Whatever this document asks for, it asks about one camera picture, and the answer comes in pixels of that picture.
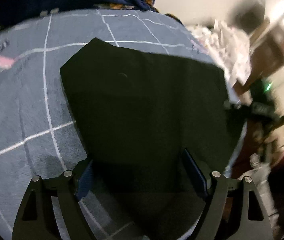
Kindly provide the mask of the black pants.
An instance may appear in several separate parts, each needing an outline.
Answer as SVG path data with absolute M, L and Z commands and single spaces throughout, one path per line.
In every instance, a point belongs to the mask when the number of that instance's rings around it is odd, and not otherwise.
M 184 149 L 204 172 L 223 172 L 245 123 L 225 108 L 223 71 L 95 38 L 60 75 L 103 207 L 150 239 L 186 233 L 205 203 L 186 172 Z

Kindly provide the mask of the blue grid-pattern blanket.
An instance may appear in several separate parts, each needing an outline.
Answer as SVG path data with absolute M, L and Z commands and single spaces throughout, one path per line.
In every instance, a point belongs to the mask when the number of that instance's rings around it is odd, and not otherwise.
M 211 62 L 173 18 L 156 12 L 75 10 L 0 34 L 0 236 L 10 239 L 30 179 L 60 175 L 86 157 L 62 92 L 60 67 L 93 38 L 114 46 Z

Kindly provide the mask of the white dotted bedding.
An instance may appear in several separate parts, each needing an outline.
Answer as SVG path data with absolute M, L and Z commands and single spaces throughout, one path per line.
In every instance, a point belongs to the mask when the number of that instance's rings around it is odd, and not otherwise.
M 202 25 L 189 25 L 188 31 L 206 49 L 215 63 L 224 70 L 230 85 L 244 85 L 251 74 L 250 39 L 241 29 L 215 20 L 212 29 Z

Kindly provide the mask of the brown wooden furniture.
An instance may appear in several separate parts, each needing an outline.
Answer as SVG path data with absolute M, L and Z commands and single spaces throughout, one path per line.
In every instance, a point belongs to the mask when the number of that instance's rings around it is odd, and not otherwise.
M 251 74 L 244 85 L 236 83 L 234 90 L 242 102 L 252 98 L 249 92 L 252 84 L 261 78 L 267 78 L 284 66 L 284 25 L 270 24 L 265 20 L 250 34 Z

